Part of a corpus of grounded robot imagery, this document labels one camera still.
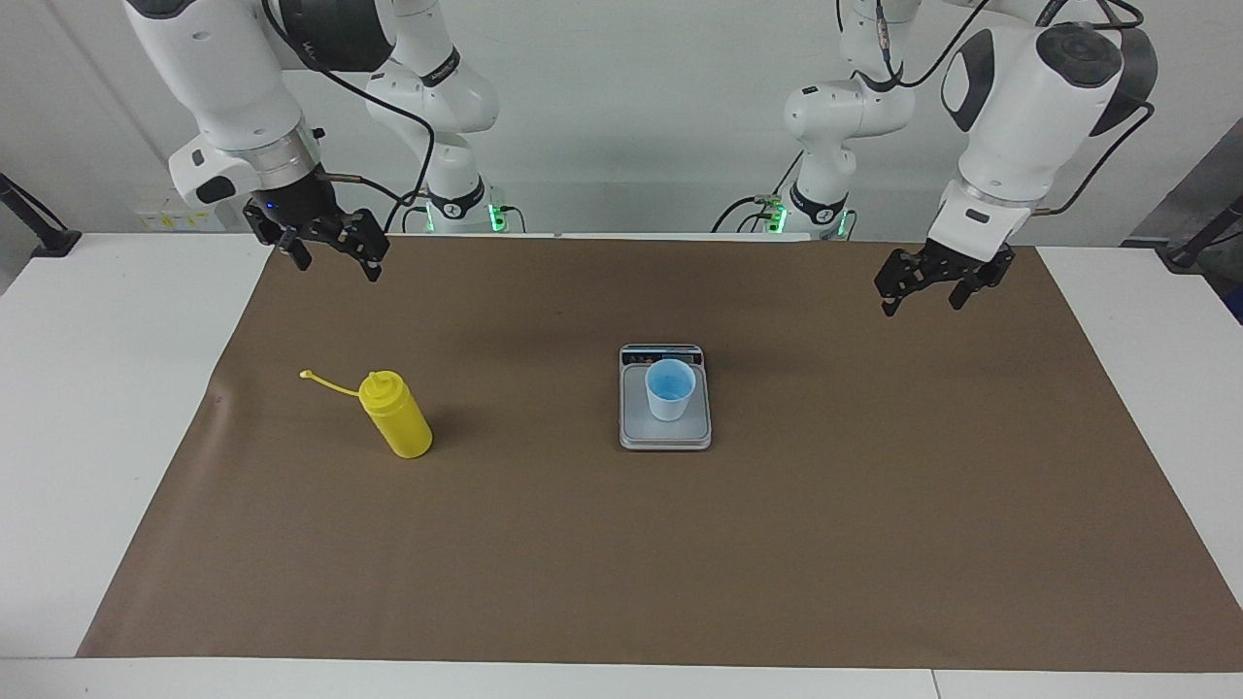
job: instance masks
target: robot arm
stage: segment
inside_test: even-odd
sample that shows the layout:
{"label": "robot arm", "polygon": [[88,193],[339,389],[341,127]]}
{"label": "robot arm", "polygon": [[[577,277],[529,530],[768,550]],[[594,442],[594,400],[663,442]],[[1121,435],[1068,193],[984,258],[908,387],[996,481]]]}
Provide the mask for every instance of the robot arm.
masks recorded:
{"label": "robot arm", "polygon": [[889,67],[902,62],[920,1],[853,0],[843,21],[840,51],[854,76],[804,87],[786,102],[786,128],[805,152],[798,177],[783,193],[787,230],[819,234],[834,229],[856,168],[845,142],[894,133],[910,123],[915,95],[894,86]]}
{"label": "robot arm", "polygon": [[[311,264],[303,240],[312,240],[378,279],[388,240],[370,211],[342,211],[322,179],[316,138],[265,31],[265,0],[126,1],[143,49],[199,124],[199,137],[169,159],[181,197],[210,205],[249,194],[244,213],[255,234],[298,269]],[[283,31],[326,67],[377,67],[392,51],[388,0],[266,1],[278,2]]]}
{"label": "robot arm", "polygon": [[[496,90],[462,61],[445,29],[439,0],[394,0],[397,47],[368,93],[421,114],[435,129],[428,165],[428,200],[438,233],[484,233],[498,228],[492,189],[480,175],[470,144],[460,134],[492,128],[500,116]],[[423,160],[429,134],[374,103],[372,118],[393,129]]]}
{"label": "robot arm", "polygon": [[[1088,22],[1108,19],[1095,2],[1053,0],[1044,12],[1033,12],[1039,2],[997,4],[999,11],[1027,10],[1042,25],[1053,19],[1048,7],[1066,9]],[[1146,101],[1156,81],[1156,56],[1146,35],[1126,29],[1110,37],[1085,21],[987,29],[958,50],[942,102],[970,144],[924,249],[895,250],[876,276],[888,315],[907,295],[936,282],[957,281],[950,296],[955,308],[976,291],[1001,284],[1014,257],[1007,239],[1040,213],[1058,170],[1090,137],[1140,108],[1151,109]]]}

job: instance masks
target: scale platform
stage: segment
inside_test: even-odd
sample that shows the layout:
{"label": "scale platform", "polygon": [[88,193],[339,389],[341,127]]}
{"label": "scale platform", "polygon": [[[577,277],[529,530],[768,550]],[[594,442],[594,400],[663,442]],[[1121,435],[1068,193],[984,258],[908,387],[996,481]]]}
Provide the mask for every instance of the scale platform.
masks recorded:
{"label": "scale platform", "polygon": [[712,444],[712,415],[707,402],[707,374],[691,364],[695,393],[686,413],[665,423],[648,409],[646,364],[622,368],[622,445],[631,451],[702,451]]}

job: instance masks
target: white cup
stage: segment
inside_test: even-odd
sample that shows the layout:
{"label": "white cup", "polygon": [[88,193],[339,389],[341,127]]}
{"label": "white cup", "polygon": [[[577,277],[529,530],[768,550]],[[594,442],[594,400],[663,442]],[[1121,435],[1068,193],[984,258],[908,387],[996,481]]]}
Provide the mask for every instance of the white cup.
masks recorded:
{"label": "white cup", "polygon": [[643,383],[648,387],[648,408],[660,422],[682,417],[695,393],[695,369],[681,359],[661,359],[648,367]]}

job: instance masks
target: kitchen scale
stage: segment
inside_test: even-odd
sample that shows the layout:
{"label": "kitchen scale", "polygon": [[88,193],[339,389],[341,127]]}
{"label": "kitchen scale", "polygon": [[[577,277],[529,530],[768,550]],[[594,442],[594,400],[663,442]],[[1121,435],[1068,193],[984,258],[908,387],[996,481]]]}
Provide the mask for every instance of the kitchen scale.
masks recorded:
{"label": "kitchen scale", "polygon": [[[644,378],[648,367],[661,359],[679,359],[695,372],[695,392],[686,413],[661,422],[648,408]],[[631,451],[702,451],[712,444],[712,414],[707,400],[704,350],[695,345],[626,345],[619,354],[620,440]]]}

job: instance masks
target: white table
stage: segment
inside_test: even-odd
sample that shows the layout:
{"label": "white table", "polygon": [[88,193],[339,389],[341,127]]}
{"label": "white table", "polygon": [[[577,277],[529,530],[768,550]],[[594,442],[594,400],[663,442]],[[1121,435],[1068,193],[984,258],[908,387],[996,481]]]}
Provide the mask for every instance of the white table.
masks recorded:
{"label": "white table", "polygon": [[[1040,254],[1243,599],[1243,328],[1149,251]],[[1243,674],[72,659],[266,256],[91,235],[0,296],[0,698],[1243,698]]]}

